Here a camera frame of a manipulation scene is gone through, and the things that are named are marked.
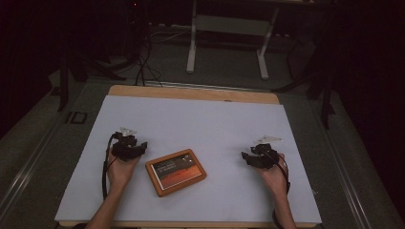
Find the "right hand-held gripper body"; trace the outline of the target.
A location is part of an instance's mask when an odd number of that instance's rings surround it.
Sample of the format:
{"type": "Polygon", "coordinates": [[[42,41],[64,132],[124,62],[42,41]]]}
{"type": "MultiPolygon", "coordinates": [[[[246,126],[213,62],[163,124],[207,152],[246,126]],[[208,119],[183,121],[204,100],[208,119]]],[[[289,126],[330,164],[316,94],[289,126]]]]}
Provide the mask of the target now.
{"type": "Polygon", "coordinates": [[[261,169],[270,169],[279,163],[279,154],[271,147],[271,142],[279,141],[279,137],[264,135],[255,141],[255,146],[250,148],[250,152],[254,154],[252,160],[259,162],[261,169]]]}

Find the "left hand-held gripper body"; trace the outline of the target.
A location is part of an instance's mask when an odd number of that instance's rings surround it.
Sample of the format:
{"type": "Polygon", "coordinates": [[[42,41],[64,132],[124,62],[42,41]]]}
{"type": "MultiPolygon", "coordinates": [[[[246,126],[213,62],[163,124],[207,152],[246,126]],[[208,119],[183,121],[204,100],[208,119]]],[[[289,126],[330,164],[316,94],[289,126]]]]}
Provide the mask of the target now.
{"type": "Polygon", "coordinates": [[[117,142],[113,145],[112,155],[122,161],[131,160],[131,154],[137,150],[138,140],[135,137],[137,132],[128,128],[121,127],[119,132],[113,134],[117,142]]]}

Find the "wooden picture frame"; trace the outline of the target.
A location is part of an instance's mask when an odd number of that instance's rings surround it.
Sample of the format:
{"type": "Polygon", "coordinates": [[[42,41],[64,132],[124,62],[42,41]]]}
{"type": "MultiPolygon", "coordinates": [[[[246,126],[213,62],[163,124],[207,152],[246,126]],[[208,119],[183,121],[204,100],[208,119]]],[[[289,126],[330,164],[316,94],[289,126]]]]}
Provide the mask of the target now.
{"type": "Polygon", "coordinates": [[[191,149],[147,161],[145,168],[160,198],[207,177],[205,169],[191,149]]]}

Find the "person's left hand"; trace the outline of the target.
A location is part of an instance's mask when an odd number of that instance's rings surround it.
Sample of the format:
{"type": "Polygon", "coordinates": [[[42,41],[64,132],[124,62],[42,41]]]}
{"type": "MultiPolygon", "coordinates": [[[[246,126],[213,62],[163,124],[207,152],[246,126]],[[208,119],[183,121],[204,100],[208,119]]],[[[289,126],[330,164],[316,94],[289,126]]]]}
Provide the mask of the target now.
{"type": "Polygon", "coordinates": [[[140,156],[129,161],[122,161],[109,152],[107,175],[110,181],[110,190],[124,190],[131,181],[140,156]]]}

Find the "person's right hand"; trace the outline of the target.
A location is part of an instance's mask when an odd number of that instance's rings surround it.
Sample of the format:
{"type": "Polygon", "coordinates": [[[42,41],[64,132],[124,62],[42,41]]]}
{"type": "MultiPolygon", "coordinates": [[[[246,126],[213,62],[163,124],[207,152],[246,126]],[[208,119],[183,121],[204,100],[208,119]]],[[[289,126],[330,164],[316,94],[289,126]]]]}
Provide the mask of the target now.
{"type": "Polygon", "coordinates": [[[279,163],[272,168],[257,169],[256,172],[263,179],[265,186],[274,196],[275,194],[288,193],[288,167],[285,155],[279,155],[279,163]]]}

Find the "white paper sheet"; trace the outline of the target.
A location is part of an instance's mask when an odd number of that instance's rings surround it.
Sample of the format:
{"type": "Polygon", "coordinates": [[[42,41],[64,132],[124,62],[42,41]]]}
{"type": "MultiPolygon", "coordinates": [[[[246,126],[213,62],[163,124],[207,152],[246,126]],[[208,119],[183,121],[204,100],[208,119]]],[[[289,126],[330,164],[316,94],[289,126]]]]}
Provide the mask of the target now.
{"type": "Polygon", "coordinates": [[[137,131],[148,148],[127,187],[116,220],[137,226],[266,227],[273,200],[241,154],[263,136],[286,156],[295,221],[312,226],[321,217],[281,105],[112,96],[105,97],[55,215],[63,225],[90,219],[102,201],[107,142],[121,127],[137,131]],[[190,149],[206,179],[160,198],[144,163],[190,149]]]}

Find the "black tripod stand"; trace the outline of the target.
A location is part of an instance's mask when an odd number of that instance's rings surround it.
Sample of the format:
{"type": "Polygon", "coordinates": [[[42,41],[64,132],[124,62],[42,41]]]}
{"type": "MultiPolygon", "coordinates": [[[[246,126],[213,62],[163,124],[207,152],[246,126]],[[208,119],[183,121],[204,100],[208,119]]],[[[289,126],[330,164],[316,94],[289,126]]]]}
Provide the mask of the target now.
{"type": "Polygon", "coordinates": [[[329,124],[329,114],[331,112],[331,93],[332,93],[332,83],[335,77],[336,69],[328,64],[308,64],[301,73],[298,79],[295,79],[292,83],[286,86],[272,89],[273,93],[285,93],[298,86],[309,83],[309,88],[306,92],[306,96],[310,100],[315,100],[319,96],[322,96],[321,104],[321,122],[324,127],[328,130],[330,128],[329,124]]]}

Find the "white metal stand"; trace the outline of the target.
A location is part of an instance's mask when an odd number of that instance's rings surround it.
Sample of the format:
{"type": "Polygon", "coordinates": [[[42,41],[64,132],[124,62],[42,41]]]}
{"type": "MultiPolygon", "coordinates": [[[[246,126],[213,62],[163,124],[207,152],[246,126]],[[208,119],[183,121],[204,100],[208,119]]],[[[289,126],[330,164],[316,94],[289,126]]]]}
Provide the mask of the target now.
{"type": "Polygon", "coordinates": [[[251,20],[232,17],[221,17],[213,15],[198,14],[198,0],[192,1],[191,36],[186,72],[193,73],[196,59],[196,35],[197,31],[226,32],[232,34],[257,35],[264,38],[263,45],[256,51],[260,75],[263,80],[269,79],[266,67],[266,49],[272,35],[279,8],[272,11],[268,21],[251,20]]]}

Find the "black rectangular floor bracket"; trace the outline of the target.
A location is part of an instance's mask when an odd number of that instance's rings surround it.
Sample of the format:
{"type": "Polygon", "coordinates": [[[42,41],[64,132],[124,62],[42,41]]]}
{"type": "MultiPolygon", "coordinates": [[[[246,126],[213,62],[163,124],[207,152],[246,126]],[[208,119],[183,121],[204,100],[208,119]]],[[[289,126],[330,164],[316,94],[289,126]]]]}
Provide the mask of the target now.
{"type": "Polygon", "coordinates": [[[69,112],[65,119],[66,124],[84,124],[88,114],[82,112],[69,112]]]}

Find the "aluminium floor rail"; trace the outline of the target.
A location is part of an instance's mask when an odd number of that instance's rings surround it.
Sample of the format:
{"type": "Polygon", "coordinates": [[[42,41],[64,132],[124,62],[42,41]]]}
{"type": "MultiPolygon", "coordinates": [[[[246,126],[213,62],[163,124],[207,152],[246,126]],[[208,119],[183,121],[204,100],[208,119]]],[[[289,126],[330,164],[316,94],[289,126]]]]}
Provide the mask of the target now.
{"type": "Polygon", "coordinates": [[[25,187],[28,185],[32,174],[34,173],[34,167],[37,164],[42,153],[47,148],[47,145],[51,141],[53,134],[57,131],[59,125],[62,123],[61,119],[55,119],[51,122],[50,126],[46,129],[41,136],[38,143],[32,149],[28,160],[18,171],[14,177],[11,186],[8,188],[6,194],[0,200],[0,211],[7,213],[13,204],[19,199],[19,196],[24,192],[25,187]]]}
{"type": "Polygon", "coordinates": [[[144,86],[148,87],[161,87],[161,88],[182,88],[182,89],[201,89],[201,90],[216,90],[216,91],[233,91],[233,92],[252,92],[252,93],[270,93],[270,90],[238,88],[227,86],[212,86],[212,85],[199,85],[187,83],[174,83],[174,82],[157,82],[145,81],[144,86]]]}
{"type": "Polygon", "coordinates": [[[367,188],[373,186],[374,169],[365,147],[339,99],[327,106],[331,114],[326,119],[321,115],[322,101],[315,100],[311,106],[328,142],[335,173],[357,228],[372,229],[367,188]]]}

